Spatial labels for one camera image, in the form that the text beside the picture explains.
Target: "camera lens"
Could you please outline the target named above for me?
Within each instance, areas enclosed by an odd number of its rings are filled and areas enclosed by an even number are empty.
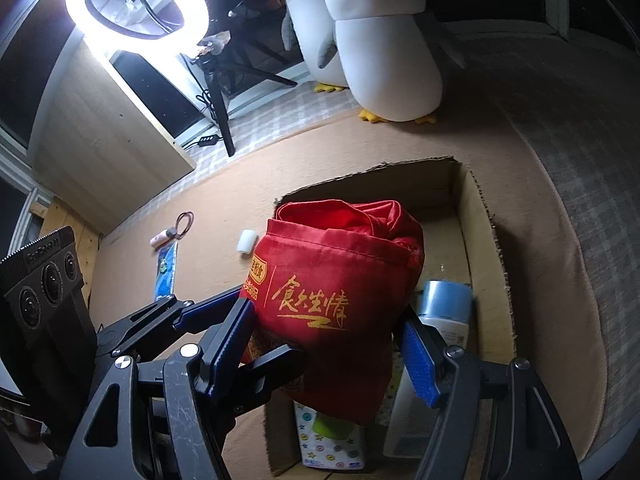
[[[40,304],[35,293],[30,288],[25,288],[20,293],[20,314],[22,319],[31,328],[36,328],[40,322]]]
[[[62,280],[60,273],[54,264],[49,264],[42,273],[42,286],[44,293],[51,303],[57,303],[62,294]]]
[[[76,277],[76,261],[71,254],[65,256],[65,272],[70,280]]]

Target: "penguin wing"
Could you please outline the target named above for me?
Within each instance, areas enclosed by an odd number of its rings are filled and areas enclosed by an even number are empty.
[[[293,28],[293,20],[291,19],[291,14],[289,13],[289,7],[287,7],[287,13],[284,15],[284,19],[282,20],[281,34],[284,50],[288,52],[296,43],[296,31]]]
[[[338,54],[338,46],[335,44],[334,32],[331,31],[320,44],[318,51],[318,68],[324,68]]]
[[[414,14],[414,20],[425,40],[435,40],[456,65],[460,68],[466,68],[462,42],[448,28],[436,20],[432,12],[425,11],[420,14]]]

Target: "red bag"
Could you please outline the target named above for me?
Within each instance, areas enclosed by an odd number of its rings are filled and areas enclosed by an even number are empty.
[[[285,393],[368,424],[391,377],[391,329],[423,261],[422,228],[394,200],[281,206],[242,288],[258,317],[251,358],[284,342],[302,346],[310,362]]]

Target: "glowing white ring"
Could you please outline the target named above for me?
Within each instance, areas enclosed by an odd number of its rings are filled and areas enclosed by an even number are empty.
[[[209,11],[204,0],[173,0],[180,9],[184,25],[179,30],[156,40],[143,40],[125,36],[98,22],[86,7],[84,0],[66,0],[71,19],[87,36],[109,43],[114,48],[138,54],[159,53],[175,55],[193,52],[195,45],[209,28]]]

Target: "yellow foot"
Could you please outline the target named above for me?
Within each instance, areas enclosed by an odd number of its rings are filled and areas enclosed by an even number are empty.
[[[324,83],[318,83],[314,88],[314,92],[341,92],[344,90],[344,86],[325,85]]]
[[[379,117],[376,114],[372,114],[371,112],[369,112],[368,110],[365,110],[364,108],[358,114],[358,117],[361,118],[363,121],[369,121],[370,123],[388,123],[389,122],[384,117]]]
[[[418,117],[417,119],[414,119],[414,121],[416,124],[423,124],[423,123],[435,124],[438,122],[436,118],[436,114],[424,115],[422,117]]]

